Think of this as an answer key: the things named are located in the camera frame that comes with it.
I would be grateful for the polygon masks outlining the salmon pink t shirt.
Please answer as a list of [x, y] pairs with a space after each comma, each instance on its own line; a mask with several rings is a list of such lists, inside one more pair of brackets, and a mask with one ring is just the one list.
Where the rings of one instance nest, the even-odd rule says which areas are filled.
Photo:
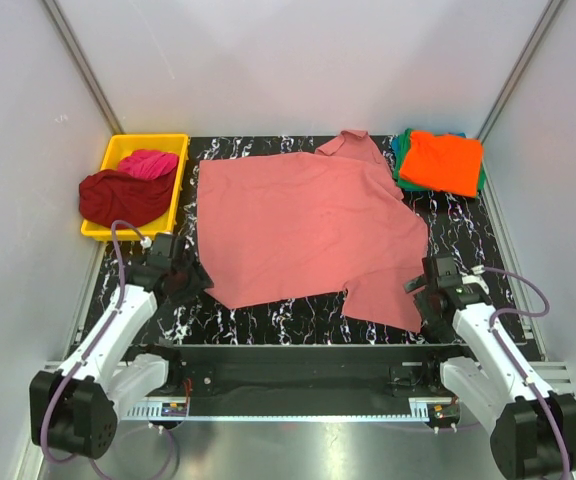
[[405, 285], [422, 272], [428, 237], [364, 131], [312, 153], [199, 166], [199, 259], [229, 308], [341, 292], [345, 316], [419, 332]]

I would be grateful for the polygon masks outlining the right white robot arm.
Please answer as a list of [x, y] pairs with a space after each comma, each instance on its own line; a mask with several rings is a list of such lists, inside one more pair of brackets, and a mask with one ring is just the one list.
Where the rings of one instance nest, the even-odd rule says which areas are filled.
[[576, 399], [559, 394], [526, 360], [503, 327], [479, 276], [423, 276], [405, 291], [427, 327], [453, 331], [470, 349], [422, 371], [434, 396], [451, 391], [489, 436], [506, 479], [571, 478], [576, 470]]

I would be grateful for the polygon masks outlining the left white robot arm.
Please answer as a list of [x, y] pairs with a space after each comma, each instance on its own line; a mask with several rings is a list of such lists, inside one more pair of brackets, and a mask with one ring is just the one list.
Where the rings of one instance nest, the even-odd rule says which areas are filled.
[[181, 357], [169, 347], [145, 346], [127, 366], [120, 363], [162, 303], [188, 302], [212, 285], [188, 253], [119, 268], [111, 304], [89, 335], [59, 367], [31, 380], [31, 437], [49, 461], [57, 460], [55, 451], [67, 460], [101, 458], [136, 403], [156, 390], [171, 396], [182, 388]]

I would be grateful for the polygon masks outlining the yellow plastic bin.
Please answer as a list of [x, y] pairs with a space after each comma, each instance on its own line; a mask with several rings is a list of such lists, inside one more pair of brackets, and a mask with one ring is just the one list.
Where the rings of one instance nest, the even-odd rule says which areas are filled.
[[[115, 135], [108, 143], [99, 171], [106, 169], [117, 170], [117, 166], [123, 158], [140, 149], [171, 152], [179, 156], [176, 168], [176, 181], [169, 209], [156, 220], [142, 227], [137, 227], [147, 237], [152, 237], [160, 232], [170, 232], [175, 226], [182, 178], [186, 160], [188, 159], [188, 145], [189, 137], [181, 133]], [[111, 227], [106, 228], [84, 218], [80, 232], [83, 236], [96, 241], [103, 242], [111, 239]]]

